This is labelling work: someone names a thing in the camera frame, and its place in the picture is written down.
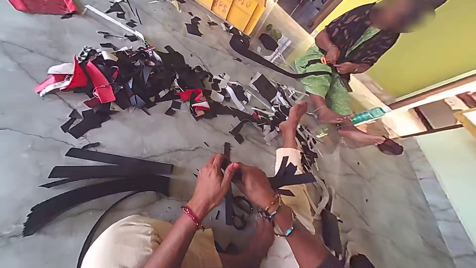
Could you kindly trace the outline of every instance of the person's left hand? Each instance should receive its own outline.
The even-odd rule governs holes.
[[[343,62],[341,64],[335,64],[334,67],[337,69],[337,72],[339,74],[346,74],[350,72],[355,72],[359,65],[352,62]]]
[[[200,220],[215,207],[220,205],[231,186],[231,179],[238,170],[237,163],[231,163],[221,172],[221,164],[225,160],[224,154],[216,154],[198,172],[197,186],[188,206]]]

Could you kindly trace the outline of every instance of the person's right hand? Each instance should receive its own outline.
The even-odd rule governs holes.
[[[238,164],[242,173],[241,180],[235,182],[238,189],[262,208],[268,207],[273,202],[275,193],[266,174],[255,166]]]
[[[331,47],[326,53],[326,60],[330,64],[336,64],[340,56],[340,50],[337,46]]]

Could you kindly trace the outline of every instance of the floor crack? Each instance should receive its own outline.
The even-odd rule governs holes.
[[[57,142],[61,142],[61,143],[64,143],[64,144],[75,147],[74,144],[71,144],[69,142],[65,142],[65,141],[62,141],[62,140],[59,140],[59,139],[56,139],[56,138],[53,138],[53,137],[45,137],[45,136],[41,136],[41,135],[38,135],[38,134],[26,133],[26,132],[23,132],[23,131],[20,131],[20,130],[17,130],[17,129],[8,128],[8,127],[2,127],[2,128],[0,128],[0,131],[1,130],[10,130],[10,131],[22,133],[22,134],[28,135],[28,136],[35,136],[35,137],[38,137],[38,138],[41,138],[41,139],[51,139],[51,140],[55,140]]]

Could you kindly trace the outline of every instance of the plastic bottle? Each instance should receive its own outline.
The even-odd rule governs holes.
[[[383,116],[385,113],[390,111],[391,109],[389,107],[384,107],[384,108],[377,107],[377,108],[373,108],[368,111],[356,114],[356,116],[350,119],[350,121],[352,122],[352,124],[358,124],[367,120],[379,118]]]

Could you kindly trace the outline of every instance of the wall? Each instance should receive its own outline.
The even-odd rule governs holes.
[[[370,0],[344,0],[317,27]],[[475,0],[448,0],[425,29],[402,34],[367,73],[394,97],[476,69]]]
[[[476,245],[476,138],[465,128],[417,136],[461,223]]]

